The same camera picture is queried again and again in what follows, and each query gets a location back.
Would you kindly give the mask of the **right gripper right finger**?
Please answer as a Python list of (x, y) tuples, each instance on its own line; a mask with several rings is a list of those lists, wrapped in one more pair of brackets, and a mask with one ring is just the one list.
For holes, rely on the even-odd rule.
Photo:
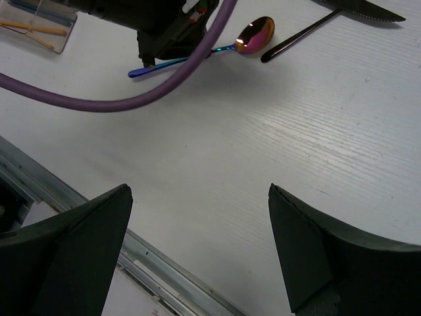
[(277, 185), (268, 208), (293, 314), (420, 314), (420, 246), (353, 227)]

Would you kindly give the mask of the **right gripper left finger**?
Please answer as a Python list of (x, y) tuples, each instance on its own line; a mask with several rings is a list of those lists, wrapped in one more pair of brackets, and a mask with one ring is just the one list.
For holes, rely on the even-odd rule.
[(132, 211), (122, 184), (1, 234), (2, 315), (101, 315)]

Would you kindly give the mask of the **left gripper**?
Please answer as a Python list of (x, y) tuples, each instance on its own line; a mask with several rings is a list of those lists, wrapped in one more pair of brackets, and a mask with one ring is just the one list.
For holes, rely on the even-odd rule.
[(74, 0), (71, 9), (121, 25), (137, 32), (139, 58), (144, 66), (157, 59), (189, 57), (207, 33), (207, 21), (218, 1)]

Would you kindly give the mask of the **iridescent rainbow spoon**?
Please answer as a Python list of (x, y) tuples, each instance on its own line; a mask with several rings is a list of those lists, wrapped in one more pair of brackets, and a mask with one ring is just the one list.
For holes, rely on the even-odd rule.
[[(235, 51), (240, 55), (252, 55), (265, 48), (272, 40), (275, 30), (274, 20), (268, 16), (262, 16), (250, 23), (243, 29), (243, 31), (235, 39), (231, 45), (217, 47), (211, 50), (211, 54), (223, 51)], [(187, 57), (174, 59), (163, 62), (155, 66), (143, 67), (131, 70), (128, 73), (129, 78), (136, 78), (158, 71), (188, 60)]]

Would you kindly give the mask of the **black spoon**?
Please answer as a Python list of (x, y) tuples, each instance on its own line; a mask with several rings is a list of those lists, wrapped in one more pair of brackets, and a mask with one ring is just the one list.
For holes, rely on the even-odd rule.
[(278, 45), (275, 45), (273, 48), (269, 49), (267, 52), (265, 52), (261, 58), (260, 61), (262, 63), (268, 63), (273, 58), (278, 56), (280, 53), (283, 53), (285, 50), (289, 49), (292, 45), (297, 43), (299, 40), (303, 39), (305, 36), (310, 34), (312, 31), (316, 30), (318, 27), (326, 23), (327, 21), (331, 20), (335, 16), (337, 16), (339, 13), (341, 13), (342, 9), (336, 9), (332, 13), (328, 14), (324, 18), (321, 18), (320, 20), (316, 21), (315, 23), (311, 24), (310, 26), (306, 27), (305, 29), (301, 30), (300, 32), (296, 33), (295, 35), (291, 36), (290, 38), (284, 40), (283, 42), (279, 43)]

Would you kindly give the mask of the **orange chopstick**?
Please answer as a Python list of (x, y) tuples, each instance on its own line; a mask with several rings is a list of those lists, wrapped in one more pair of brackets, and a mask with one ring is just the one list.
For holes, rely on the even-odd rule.
[(47, 49), (49, 49), (49, 50), (54, 50), (55, 49), (55, 47), (51, 44), (51, 43), (49, 43), (48, 41), (46, 41), (46, 40), (44, 40), (43, 38), (41, 38), (41, 37), (39, 37), (39, 36), (37, 36), (37, 35), (35, 35), (33, 32), (31, 32), (31, 31), (27, 31), (26, 32), (26, 36), (28, 37), (28, 38), (30, 38), (31, 40), (34, 40), (35, 42), (37, 42), (38, 44), (40, 44), (40, 45), (42, 45), (42, 46), (44, 46), (44, 47), (46, 47)]
[(22, 30), (41, 32), (44, 34), (51, 34), (56, 36), (67, 36), (67, 31), (60, 28), (50, 28), (45, 26), (34, 26), (31, 24), (24, 24), (19, 22), (0, 21), (1, 26), (19, 28)]

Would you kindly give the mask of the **dark blue chopstick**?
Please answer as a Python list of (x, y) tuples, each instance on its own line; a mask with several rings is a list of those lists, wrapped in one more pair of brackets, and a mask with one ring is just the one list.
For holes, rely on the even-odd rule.
[(68, 18), (63, 15), (59, 15), (58, 13), (54, 13), (53, 11), (39, 9), (35, 5), (25, 3), (22, 1), (8, 1), (8, 4), (16, 9), (20, 9), (27, 13), (32, 13), (40, 18), (44, 18), (46, 20), (55, 22), (63, 26), (70, 26), (72, 23), (75, 22), (74, 19)]

